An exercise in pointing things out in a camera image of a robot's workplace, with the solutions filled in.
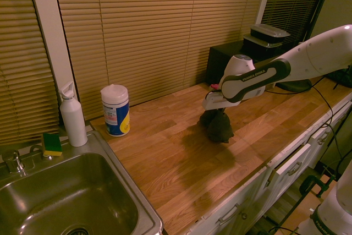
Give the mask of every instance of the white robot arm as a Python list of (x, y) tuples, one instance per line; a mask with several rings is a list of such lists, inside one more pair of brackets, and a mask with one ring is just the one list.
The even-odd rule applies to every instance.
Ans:
[[(278, 81), (314, 78), (347, 68), (352, 64), (352, 25), (317, 35), (272, 61), (253, 65), (247, 56), (233, 56), (220, 90), (203, 101), (205, 110), (230, 107), (243, 99), (261, 95), (265, 85)], [(316, 209), (312, 217), (299, 225), (302, 235), (352, 234), (352, 162), (337, 186)]]
[(219, 83), (220, 91), (207, 95), (205, 110), (238, 105), (261, 95), (265, 85), (322, 76), (352, 64), (352, 25), (319, 34), (271, 60), (253, 65), (247, 56), (233, 56)]

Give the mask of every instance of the green sponge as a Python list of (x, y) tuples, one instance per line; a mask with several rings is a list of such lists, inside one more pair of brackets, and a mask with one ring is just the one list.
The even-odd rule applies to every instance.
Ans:
[(43, 133), (42, 147), (44, 156), (60, 156), (62, 154), (59, 135)]

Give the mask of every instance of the stainless steel sink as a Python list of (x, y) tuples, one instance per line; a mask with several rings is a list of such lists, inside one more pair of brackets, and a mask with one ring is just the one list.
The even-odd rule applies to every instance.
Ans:
[(24, 170), (0, 163), (1, 235), (156, 235), (163, 224), (98, 132), (60, 157), (21, 156)]

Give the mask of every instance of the window blinds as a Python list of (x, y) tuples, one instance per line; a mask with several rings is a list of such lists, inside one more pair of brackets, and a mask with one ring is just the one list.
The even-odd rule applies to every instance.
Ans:
[(58, 132), (58, 102), (32, 0), (0, 0), (0, 145)]
[(283, 44), (289, 50), (303, 40), (316, 3), (317, 0), (268, 0), (262, 23), (290, 33)]
[(86, 119), (100, 90), (128, 88), (130, 104), (204, 80), (211, 46), (241, 40), (260, 0), (58, 0)]

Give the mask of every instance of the faucet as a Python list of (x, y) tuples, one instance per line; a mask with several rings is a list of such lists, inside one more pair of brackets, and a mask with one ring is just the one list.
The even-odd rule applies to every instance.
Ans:
[(19, 173), (24, 170), (18, 150), (7, 150), (1, 154), (2, 160), (6, 163), (10, 173)]
[(31, 149), (29, 150), (29, 152), (33, 152), (35, 149), (39, 149), (42, 151), (42, 159), (43, 160), (52, 160), (53, 159), (53, 156), (52, 155), (44, 155), (44, 152), (43, 152), (43, 147), (38, 145), (38, 144), (35, 144), (31, 147)]

